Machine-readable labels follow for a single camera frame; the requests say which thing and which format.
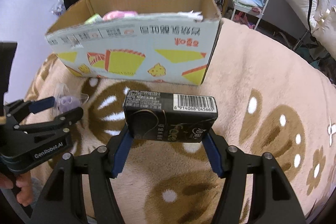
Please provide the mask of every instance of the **blue gripper pad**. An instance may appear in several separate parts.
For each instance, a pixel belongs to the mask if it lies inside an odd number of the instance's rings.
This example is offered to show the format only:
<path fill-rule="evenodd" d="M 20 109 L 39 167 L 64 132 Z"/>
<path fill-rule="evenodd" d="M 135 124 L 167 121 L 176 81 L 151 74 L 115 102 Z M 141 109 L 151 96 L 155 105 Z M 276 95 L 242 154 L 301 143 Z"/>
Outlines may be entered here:
<path fill-rule="evenodd" d="M 202 143 L 212 171 L 222 178 L 224 176 L 224 171 L 221 164 L 221 155 L 209 133 L 203 138 Z"/>
<path fill-rule="evenodd" d="M 124 138 L 120 142 L 117 151 L 114 154 L 114 164 L 112 168 L 112 178 L 115 179 L 119 173 L 124 169 L 125 162 L 133 143 L 133 137 L 129 130 L 124 135 Z"/>
<path fill-rule="evenodd" d="M 33 114 L 36 114 L 38 112 L 51 108 L 54 105 L 55 105 L 55 98 L 48 97 L 48 98 L 45 98 L 45 99 L 42 99 L 36 102 L 32 102 L 29 105 L 29 111 Z"/>

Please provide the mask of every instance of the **white printed cardboard box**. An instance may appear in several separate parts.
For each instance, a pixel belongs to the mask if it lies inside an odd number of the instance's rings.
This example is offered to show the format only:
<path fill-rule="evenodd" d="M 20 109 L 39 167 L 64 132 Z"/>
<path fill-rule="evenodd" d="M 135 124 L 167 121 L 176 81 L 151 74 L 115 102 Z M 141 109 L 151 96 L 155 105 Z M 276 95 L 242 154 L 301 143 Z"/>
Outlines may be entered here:
<path fill-rule="evenodd" d="M 197 22 L 171 14 L 139 15 L 49 30 L 46 39 L 76 76 L 200 85 L 221 26 L 220 16 L 210 19 L 206 18 L 206 13 L 203 16 L 204 20 Z"/>

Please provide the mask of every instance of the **floor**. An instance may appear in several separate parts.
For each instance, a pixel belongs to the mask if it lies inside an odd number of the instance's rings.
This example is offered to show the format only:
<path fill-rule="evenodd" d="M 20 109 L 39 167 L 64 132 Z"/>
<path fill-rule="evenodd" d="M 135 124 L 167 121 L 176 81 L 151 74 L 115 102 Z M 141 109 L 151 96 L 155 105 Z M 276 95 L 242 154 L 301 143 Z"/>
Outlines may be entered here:
<path fill-rule="evenodd" d="M 16 41 L 14 58 L 5 100 L 23 98 L 34 75 L 51 53 L 44 38 L 57 20 L 49 10 L 57 0 L 0 0 L 0 40 Z"/>

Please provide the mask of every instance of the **cardboard box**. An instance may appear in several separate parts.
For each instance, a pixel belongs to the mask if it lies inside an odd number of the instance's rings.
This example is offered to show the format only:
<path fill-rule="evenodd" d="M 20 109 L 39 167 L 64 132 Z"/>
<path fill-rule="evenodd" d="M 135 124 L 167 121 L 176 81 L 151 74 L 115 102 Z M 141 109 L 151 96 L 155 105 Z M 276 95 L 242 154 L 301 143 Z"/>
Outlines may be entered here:
<path fill-rule="evenodd" d="M 84 24 L 112 10 L 133 10 L 139 16 Z M 202 12 L 202 22 L 140 15 L 192 10 Z M 76 76 L 200 85 L 220 28 L 213 0 L 80 0 L 50 27 L 46 39 Z"/>
<path fill-rule="evenodd" d="M 129 90 L 124 113 L 135 139 L 201 142 L 218 117 L 209 96 Z"/>

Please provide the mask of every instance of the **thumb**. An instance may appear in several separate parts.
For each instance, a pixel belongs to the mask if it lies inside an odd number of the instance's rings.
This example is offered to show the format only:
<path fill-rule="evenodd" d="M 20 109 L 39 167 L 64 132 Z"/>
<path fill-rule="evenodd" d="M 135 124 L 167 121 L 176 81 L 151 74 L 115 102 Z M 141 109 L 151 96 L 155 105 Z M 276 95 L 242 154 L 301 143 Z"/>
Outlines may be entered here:
<path fill-rule="evenodd" d="M 0 188 L 4 188 L 4 189 L 13 188 L 12 181 L 3 174 L 0 174 Z"/>

